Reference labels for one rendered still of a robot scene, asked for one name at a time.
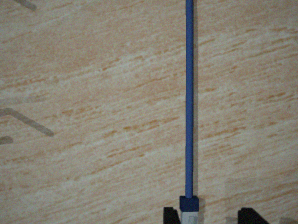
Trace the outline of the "blue cable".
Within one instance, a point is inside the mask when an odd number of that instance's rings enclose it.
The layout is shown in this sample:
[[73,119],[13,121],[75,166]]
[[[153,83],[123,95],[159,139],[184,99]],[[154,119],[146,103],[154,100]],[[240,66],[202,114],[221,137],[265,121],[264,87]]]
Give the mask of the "blue cable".
[[186,164],[185,164],[185,197],[186,198],[193,198],[193,98],[194,98],[193,0],[186,0]]

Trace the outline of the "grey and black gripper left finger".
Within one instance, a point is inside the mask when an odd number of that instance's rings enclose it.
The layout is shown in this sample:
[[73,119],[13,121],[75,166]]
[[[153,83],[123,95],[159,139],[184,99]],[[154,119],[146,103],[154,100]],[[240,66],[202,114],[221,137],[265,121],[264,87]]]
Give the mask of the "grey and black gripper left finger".
[[173,207],[164,207],[163,224],[181,224],[177,210],[174,210]]

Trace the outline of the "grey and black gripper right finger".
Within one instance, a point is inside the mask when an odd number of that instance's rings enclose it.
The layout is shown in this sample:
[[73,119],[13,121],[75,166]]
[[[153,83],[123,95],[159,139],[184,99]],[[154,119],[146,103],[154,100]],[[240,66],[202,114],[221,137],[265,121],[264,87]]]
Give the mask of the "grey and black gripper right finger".
[[238,210],[238,224],[269,224],[253,208],[242,207]]

